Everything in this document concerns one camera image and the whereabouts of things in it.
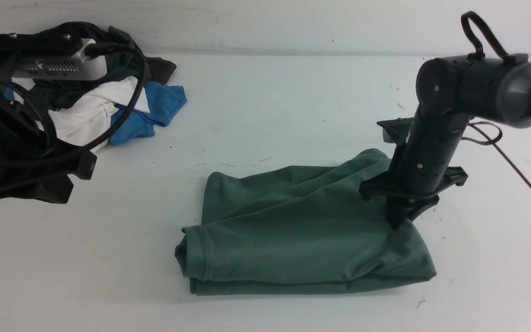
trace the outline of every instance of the white surface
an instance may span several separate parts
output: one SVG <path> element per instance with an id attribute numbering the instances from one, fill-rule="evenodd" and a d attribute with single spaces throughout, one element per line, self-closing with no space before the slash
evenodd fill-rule
<path id="1" fill-rule="evenodd" d="M 89 21 L 147 52 L 452 55 L 472 51 L 469 10 L 508 52 L 531 54 L 531 0 L 0 0 L 0 33 Z"/>
<path id="2" fill-rule="evenodd" d="M 105 148 L 66 206 L 0 201 L 0 331 L 531 332 L 531 192 L 492 147 L 415 225 L 437 277 L 352 296 L 189 294 L 173 249 L 211 172 L 248 176 L 392 154 L 378 120 L 413 116 L 421 57 L 165 55 L 188 103 L 151 139 Z M 531 179 L 531 129 L 501 142 Z"/>

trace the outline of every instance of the pile of clothes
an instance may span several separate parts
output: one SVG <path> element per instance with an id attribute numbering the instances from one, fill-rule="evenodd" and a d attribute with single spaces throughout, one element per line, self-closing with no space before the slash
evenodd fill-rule
<path id="1" fill-rule="evenodd" d="M 103 31 L 91 23 L 69 22 L 39 32 L 38 36 L 70 34 L 96 42 L 115 42 L 141 50 L 129 34 L 114 27 Z M 73 145 L 86 145 L 122 115 L 138 80 L 145 82 L 135 111 L 109 139 L 113 146 L 136 137 L 154 136 L 154 125 L 167 126 L 186 103 L 181 86 L 166 86 L 177 67 L 171 61 L 146 57 L 148 71 L 138 77 L 142 63 L 129 53 L 106 55 L 107 74 L 95 81 L 34 80 L 28 98 L 49 111 L 57 137 Z M 97 151 L 107 142 L 92 151 Z"/>

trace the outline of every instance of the black mount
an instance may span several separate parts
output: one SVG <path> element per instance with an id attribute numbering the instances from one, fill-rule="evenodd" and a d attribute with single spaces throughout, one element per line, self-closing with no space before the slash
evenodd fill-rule
<path id="1" fill-rule="evenodd" d="M 413 118 L 386 120 L 378 122 L 383 128 L 386 143 L 396 143 L 396 149 L 387 172 L 363 181 L 360 194 L 365 201 L 373 196 L 386 196 L 386 220 L 390 227 L 397 229 L 404 219 L 415 220 L 425 210 L 440 201 L 438 194 L 452 185 L 462 186 L 468 175 L 461 167 L 448 167 L 437 189 L 429 194 L 416 194 L 403 188 L 396 181 L 396 168 L 400 164 Z"/>

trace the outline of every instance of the folded green cloth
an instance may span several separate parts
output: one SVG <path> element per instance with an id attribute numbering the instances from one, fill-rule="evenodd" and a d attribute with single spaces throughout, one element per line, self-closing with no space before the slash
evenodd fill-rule
<path id="1" fill-rule="evenodd" d="M 336 167 L 211 174 L 202 223 L 184 228 L 175 248 L 190 291 L 341 294 L 430 280 L 436 270 L 411 221 L 391 229 L 385 198 L 358 193 L 389 164 L 370 149 Z"/>

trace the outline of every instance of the dark cloth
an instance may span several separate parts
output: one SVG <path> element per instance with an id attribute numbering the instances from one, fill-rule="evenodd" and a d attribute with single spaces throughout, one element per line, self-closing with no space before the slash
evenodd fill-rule
<path id="1" fill-rule="evenodd" d="M 392 230 L 385 198 L 358 193 L 389 164 L 371 149 L 336 167 L 211 174 L 201 225 L 184 228 L 175 250 L 190 291 L 342 294 L 430 280 L 436 270 L 411 221 Z"/>
<path id="2" fill-rule="evenodd" d="M 57 27 L 38 32 L 36 36 L 53 36 L 70 34 L 78 38 L 91 38 L 96 42 L 116 42 L 137 50 L 140 48 L 126 32 L 110 26 L 108 31 L 103 31 L 96 25 L 87 22 L 67 22 Z M 163 60 L 154 61 L 153 67 L 160 74 L 162 81 L 169 78 L 175 70 L 174 63 Z M 141 63 L 130 53 L 116 53 L 106 55 L 107 74 L 95 81 L 67 81 L 67 80 L 34 80 L 34 87 L 29 91 L 28 97 L 32 102 L 42 105 L 47 109 L 70 108 L 84 94 L 93 90 L 98 85 L 106 82 L 117 82 L 129 76 L 135 76 L 148 82 L 151 79 L 148 70 L 143 77 L 139 77 Z"/>

